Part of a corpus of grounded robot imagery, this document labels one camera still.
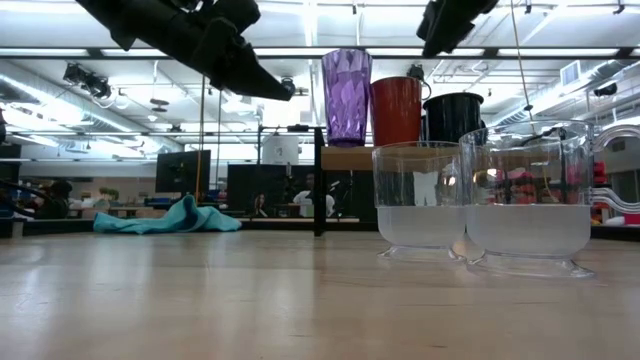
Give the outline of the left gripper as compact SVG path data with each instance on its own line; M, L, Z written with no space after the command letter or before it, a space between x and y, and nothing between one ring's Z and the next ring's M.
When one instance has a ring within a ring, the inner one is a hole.
M253 47L234 24L222 17L211 20L214 4L213 0L152 1L149 13L160 32L152 45L196 68L219 90L289 101L290 91L259 64Z

